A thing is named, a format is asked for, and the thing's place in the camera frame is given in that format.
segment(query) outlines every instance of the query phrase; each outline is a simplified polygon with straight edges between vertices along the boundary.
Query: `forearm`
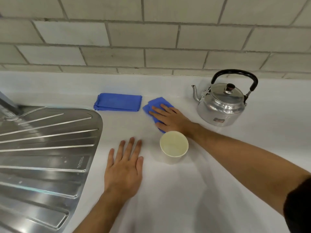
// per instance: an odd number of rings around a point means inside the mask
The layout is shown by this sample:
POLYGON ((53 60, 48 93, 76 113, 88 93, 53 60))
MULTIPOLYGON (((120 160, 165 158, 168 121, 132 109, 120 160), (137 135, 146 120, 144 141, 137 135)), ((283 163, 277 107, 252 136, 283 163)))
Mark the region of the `forearm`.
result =
POLYGON ((73 233, 109 233, 124 203, 114 193, 105 191, 73 233))
POLYGON ((259 147, 194 124, 189 137, 251 192, 283 214, 288 193, 310 176, 306 170, 259 147))

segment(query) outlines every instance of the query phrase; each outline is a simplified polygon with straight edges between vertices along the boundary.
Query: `wall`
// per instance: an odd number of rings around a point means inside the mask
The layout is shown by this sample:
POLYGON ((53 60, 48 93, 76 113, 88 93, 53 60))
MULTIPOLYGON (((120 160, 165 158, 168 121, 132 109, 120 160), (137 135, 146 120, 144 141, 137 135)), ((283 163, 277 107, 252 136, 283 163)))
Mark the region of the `wall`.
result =
POLYGON ((0 69, 311 79, 310 0, 0 0, 0 69))

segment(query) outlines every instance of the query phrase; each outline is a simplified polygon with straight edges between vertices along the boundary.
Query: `folded blue cloth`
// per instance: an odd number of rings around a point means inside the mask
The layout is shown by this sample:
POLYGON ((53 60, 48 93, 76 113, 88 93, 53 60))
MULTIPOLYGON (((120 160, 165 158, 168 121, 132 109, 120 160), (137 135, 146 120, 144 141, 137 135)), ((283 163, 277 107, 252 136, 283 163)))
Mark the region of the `folded blue cloth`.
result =
POLYGON ((101 93, 94 104, 95 110, 133 111, 139 110, 142 96, 101 93))
POLYGON ((150 115, 153 118, 153 121, 155 123, 160 122, 162 123, 160 120, 158 120, 157 118, 155 118, 154 116, 152 116, 151 114, 149 114, 149 111, 152 111, 154 113, 156 113, 153 109, 151 109, 152 106, 155 106, 159 109, 164 110, 160 105, 164 104, 167 107, 174 107, 172 106, 166 99, 164 99, 163 97, 159 97, 159 98, 155 98, 151 101, 148 102, 148 104, 146 104, 142 109, 145 111, 146 114, 150 115))

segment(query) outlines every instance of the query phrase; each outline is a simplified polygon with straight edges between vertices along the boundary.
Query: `metal teapot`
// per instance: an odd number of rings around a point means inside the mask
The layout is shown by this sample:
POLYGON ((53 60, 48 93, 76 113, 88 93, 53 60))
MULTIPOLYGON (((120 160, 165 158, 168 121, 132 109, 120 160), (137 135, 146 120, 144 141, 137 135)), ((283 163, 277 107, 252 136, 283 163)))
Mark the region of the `metal teapot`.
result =
POLYGON ((198 97, 196 86, 192 85, 193 98, 199 102, 197 112, 199 116, 208 123, 215 126, 229 126, 244 111, 249 94, 258 85, 257 77, 244 70, 221 70, 217 72, 211 81, 208 91, 203 91, 202 97, 198 97), (217 83, 216 79, 224 74, 240 74, 251 78, 254 82, 249 92, 244 95, 235 85, 231 83, 217 83))

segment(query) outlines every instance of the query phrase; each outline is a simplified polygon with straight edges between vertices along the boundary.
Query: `person's left arm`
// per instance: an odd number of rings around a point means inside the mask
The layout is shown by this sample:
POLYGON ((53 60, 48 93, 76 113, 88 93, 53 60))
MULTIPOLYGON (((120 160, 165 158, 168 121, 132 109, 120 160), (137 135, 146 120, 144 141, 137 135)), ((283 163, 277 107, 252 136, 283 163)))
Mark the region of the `person's left arm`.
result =
POLYGON ((130 138, 124 154, 125 141, 121 141, 115 160, 115 151, 110 150, 104 176, 104 193, 73 233, 109 233, 125 202, 137 193, 142 182, 144 159, 138 157, 141 140, 137 142, 131 156, 134 141, 134 137, 130 138))

